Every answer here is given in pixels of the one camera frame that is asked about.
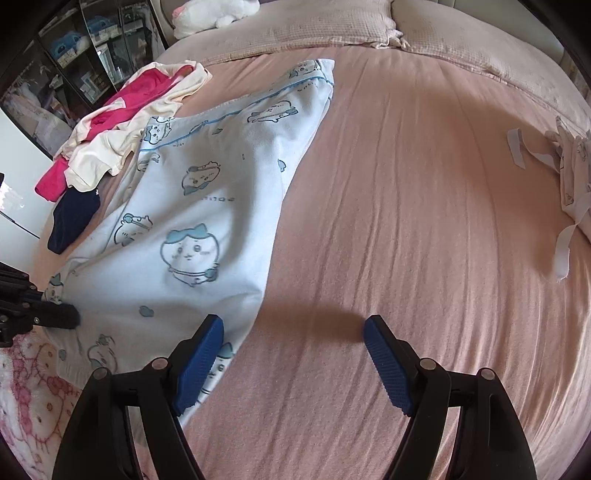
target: blue plush toy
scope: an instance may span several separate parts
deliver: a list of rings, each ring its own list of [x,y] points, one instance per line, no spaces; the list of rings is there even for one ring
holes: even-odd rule
[[[69,31],[62,38],[58,38],[51,44],[51,56],[58,60],[71,48],[78,52],[80,50],[80,41],[85,38],[87,37],[83,36],[81,33]]]
[[[92,34],[96,34],[105,28],[109,28],[115,25],[111,20],[105,17],[97,15],[86,23],[88,31]]]

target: wrinkled sheet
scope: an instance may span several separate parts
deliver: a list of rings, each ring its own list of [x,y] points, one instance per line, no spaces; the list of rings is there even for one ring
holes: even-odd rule
[[[407,422],[362,342],[363,320],[379,313],[420,356],[493,368],[538,478],[558,479],[591,427],[591,247],[575,232],[570,275],[554,280],[554,243],[570,223],[558,180],[539,162],[516,167],[506,143],[521,128],[532,150],[553,153],[543,132],[554,114],[444,60],[339,47],[212,66],[178,116],[316,57],[336,62],[335,101],[285,197],[253,330],[186,429],[204,474],[381,479]],[[67,253],[41,252],[34,280]]]

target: blue piping trim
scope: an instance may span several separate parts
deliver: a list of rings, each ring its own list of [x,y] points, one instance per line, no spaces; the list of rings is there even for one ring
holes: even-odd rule
[[[328,79],[326,79],[324,77],[319,77],[319,76],[316,76],[316,77],[308,77],[306,79],[300,80],[299,82],[295,82],[295,83],[292,83],[290,85],[287,85],[286,87],[283,87],[282,89],[277,90],[275,93],[272,93],[270,95],[264,96],[263,98],[259,98],[258,100],[255,100],[254,102],[249,103],[248,105],[246,105],[246,107],[242,108],[241,110],[236,110],[235,112],[226,113],[225,115],[221,116],[220,118],[216,118],[215,120],[205,120],[205,121],[201,122],[199,125],[196,125],[195,127],[193,127],[193,129],[191,129],[191,131],[188,134],[183,135],[182,137],[178,137],[178,138],[176,138],[174,140],[171,140],[170,142],[163,143],[162,145],[158,145],[158,146],[156,146],[154,148],[140,148],[139,151],[140,152],[152,152],[154,150],[158,150],[160,147],[166,147],[166,145],[171,145],[173,143],[176,143],[179,140],[183,140],[183,139],[185,139],[185,138],[187,138],[187,137],[189,137],[189,136],[191,136],[193,134],[196,134],[205,125],[215,124],[217,122],[220,122],[220,121],[224,120],[226,117],[228,117],[230,115],[237,115],[237,114],[243,112],[245,109],[247,109],[247,108],[249,108],[249,107],[251,107],[253,105],[256,105],[257,103],[261,103],[263,100],[267,100],[268,98],[273,98],[274,96],[279,95],[283,90],[287,90],[288,88],[295,87],[295,86],[299,85],[300,83],[309,82],[310,80],[314,80],[314,79],[324,80],[332,88],[335,87],[335,84],[334,83],[332,83],[330,80],[328,80]]]

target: pile of clothes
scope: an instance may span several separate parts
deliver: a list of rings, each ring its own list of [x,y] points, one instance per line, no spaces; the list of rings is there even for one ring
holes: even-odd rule
[[[117,175],[128,155],[139,150],[153,116],[172,117],[181,101],[211,78],[194,61],[163,65],[152,62],[137,71],[103,107],[84,117],[54,155],[35,192],[58,202],[47,248],[61,254],[99,209],[101,178]]]

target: blue rubber pad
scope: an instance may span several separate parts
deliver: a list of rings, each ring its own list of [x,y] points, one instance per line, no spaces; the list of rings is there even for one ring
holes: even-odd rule
[[[199,392],[223,343],[223,322],[216,318],[193,352],[191,360],[178,376],[177,396],[173,410],[177,416],[197,403]]]
[[[378,370],[379,377],[382,379],[390,402],[409,416],[413,411],[413,401],[408,392],[407,376],[371,318],[367,319],[363,326],[363,340],[371,360]]]

